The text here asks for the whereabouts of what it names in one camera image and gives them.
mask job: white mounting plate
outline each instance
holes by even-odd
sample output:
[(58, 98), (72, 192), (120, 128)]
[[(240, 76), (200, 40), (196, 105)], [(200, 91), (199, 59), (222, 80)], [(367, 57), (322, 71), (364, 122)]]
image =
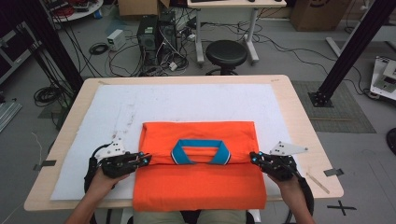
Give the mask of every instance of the white mounting plate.
[(276, 144), (272, 150), (270, 150), (270, 155), (275, 156), (291, 156), (298, 153), (303, 153), (308, 151), (307, 147), (299, 147), (289, 143), (280, 142)]
[(108, 147), (101, 148), (96, 152), (96, 159), (104, 159), (109, 157), (115, 157), (125, 155), (125, 147), (123, 146), (122, 139), (114, 139), (114, 141)]

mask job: computer tower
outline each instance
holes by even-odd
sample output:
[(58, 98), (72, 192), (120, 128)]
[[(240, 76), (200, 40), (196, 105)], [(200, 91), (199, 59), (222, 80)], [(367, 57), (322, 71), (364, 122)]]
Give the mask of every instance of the computer tower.
[(163, 49), (177, 50), (177, 29), (174, 11), (163, 12), (158, 19), (160, 35), (163, 40)]
[(157, 56), (161, 56), (158, 52), (161, 40), (158, 34), (158, 16), (143, 16), (136, 35), (144, 65), (159, 65)]
[(140, 21), (136, 35), (139, 46), (145, 51), (157, 50), (159, 47), (157, 21), (158, 16), (156, 15), (143, 16)]

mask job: person's arm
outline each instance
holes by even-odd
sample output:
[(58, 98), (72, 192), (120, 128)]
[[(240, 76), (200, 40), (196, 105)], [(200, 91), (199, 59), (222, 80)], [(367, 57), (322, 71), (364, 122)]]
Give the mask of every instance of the person's arm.
[(288, 181), (278, 181), (270, 175), (268, 175), (268, 177), (270, 177), (279, 186), (283, 201), (294, 214), (296, 222), (300, 224), (315, 224), (315, 220), (312, 218), (308, 208), (306, 207), (305, 197), (300, 188), (297, 177), (294, 176)]
[(96, 171), (95, 177), (93, 178), (87, 193), (85, 193), (85, 196), (79, 202), (70, 217), (66, 220), (65, 224), (89, 223), (93, 212), (103, 198), (105, 198), (115, 184), (126, 177), (128, 177), (128, 175), (113, 179), (104, 175), (102, 168), (99, 168)]

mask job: black stool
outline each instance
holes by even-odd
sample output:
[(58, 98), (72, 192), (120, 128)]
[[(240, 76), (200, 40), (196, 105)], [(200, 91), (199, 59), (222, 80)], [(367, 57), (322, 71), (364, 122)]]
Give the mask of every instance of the black stool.
[(220, 68), (206, 73), (207, 76), (211, 76), (216, 71), (220, 71), (222, 76), (238, 75), (233, 70), (236, 66), (245, 62), (248, 52), (241, 44), (235, 41), (218, 40), (207, 46), (206, 57), (214, 65), (220, 66)]

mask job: table leg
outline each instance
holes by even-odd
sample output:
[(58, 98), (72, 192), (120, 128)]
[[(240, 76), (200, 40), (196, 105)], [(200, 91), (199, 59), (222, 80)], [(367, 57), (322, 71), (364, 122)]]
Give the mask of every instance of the table leg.
[(198, 64), (204, 63), (204, 50), (202, 48), (202, 41), (201, 41), (201, 9), (198, 8), (196, 10), (196, 36), (195, 36), (195, 50), (197, 52), (197, 62)]
[(259, 56), (257, 55), (257, 52), (254, 49), (253, 42), (251, 41), (252, 37), (253, 37), (254, 26), (256, 25), (256, 18), (257, 18), (258, 11), (259, 11), (259, 9), (257, 7), (253, 8), (253, 10), (251, 12), (250, 26), (248, 28), (248, 33), (247, 33), (247, 35), (245, 35), (247, 51), (250, 54), (252, 63), (257, 63), (259, 61)]

